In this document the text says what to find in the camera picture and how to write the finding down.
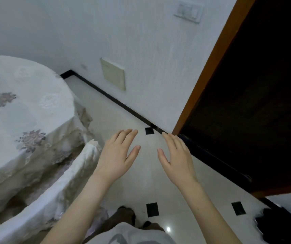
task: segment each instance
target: wooden door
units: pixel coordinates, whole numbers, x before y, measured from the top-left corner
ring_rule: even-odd
[[[255,2],[181,134],[253,192],[291,191],[291,0]]]

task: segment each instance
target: hand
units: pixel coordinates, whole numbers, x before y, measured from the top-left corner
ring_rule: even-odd
[[[127,157],[128,149],[137,134],[137,130],[121,130],[107,140],[93,175],[101,176],[109,184],[112,184],[125,174],[141,149],[141,146],[135,146]]]
[[[198,181],[191,153],[185,143],[177,136],[166,134],[165,132],[163,132],[162,135],[169,148],[170,162],[168,162],[162,149],[157,150],[159,161],[170,181],[174,183],[179,190],[182,190],[182,188],[188,186],[189,183]]]

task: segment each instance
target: finger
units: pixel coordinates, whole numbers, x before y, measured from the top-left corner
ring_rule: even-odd
[[[126,147],[130,147],[130,145],[132,144],[135,136],[138,134],[137,129],[133,130],[132,132],[130,132],[126,138],[123,141],[123,145]]]
[[[124,130],[119,130],[117,133],[115,133],[111,138],[110,138],[110,141],[111,142],[114,142],[116,139],[117,139],[117,137],[119,136],[119,134],[121,133],[121,132],[123,132]]]
[[[162,149],[158,148],[157,152],[161,166],[164,168],[165,173],[168,174],[168,171],[170,170],[170,163],[168,162],[165,153]]]
[[[140,145],[135,146],[133,150],[130,152],[130,154],[128,155],[128,157],[126,158],[125,163],[127,164],[128,168],[131,168],[134,160],[139,154],[140,149],[141,149]]]
[[[174,143],[175,143],[175,146],[176,146],[176,148],[177,149],[183,149],[183,147],[182,147],[182,144],[180,143],[180,141],[179,141],[179,139],[178,139],[178,137],[177,136],[175,136],[175,135],[172,135],[172,134],[168,134],[171,138],[172,138],[172,140],[174,141]]]
[[[188,147],[185,145],[184,141],[183,141],[181,138],[179,138],[179,141],[180,141],[180,143],[182,144],[182,147],[183,147],[184,151],[189,151],[189,150],[188,150]]]
[[[126,130],[126,131],[121,132],[121,133],[119,134],[119,136],[117,137],[117,139],[115,140],[115,142],[117,142],[117,143],[119,143],[119,144],[123,143],[123,141],[124,141],[126,135],[128,135],[131,131],[132,131],[131,129],[128,129],[128,130]]]
[[[168,145],[168,149],[169,149],[170,153],[172,153],[173,151],[176,151],[176,146],[175,146],[175,143],[172,140],[172,138],[168,134],[166,134],[165,132],[162,132],[162,136],[166,140],[166,143]]]

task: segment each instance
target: forearm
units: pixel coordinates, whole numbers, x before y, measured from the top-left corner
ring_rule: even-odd
[[[81,243],[109,187],[110,184],[101,177],[92,175],[82,192],[50,230],[42,244]]]
[[[207,244],[241,244],[200,183],[189,183],[181,189],[181,193],[192,210]]]

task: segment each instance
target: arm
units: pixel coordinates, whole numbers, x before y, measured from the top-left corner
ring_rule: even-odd
[[[122,130],[106,141],[93,175],[41,244],[78,244],[83,241],[111,184],[128,171],[137,157],[140,146],[135,146],[127,157],[137,133],[137,130]]]
[[[197,181],[191,153],[185,143],[177,136],[162,135],[167,142],[171,160],[168,162],[163,150],[158,149],[159,161],[192,210],[206,242],[241,244]]]

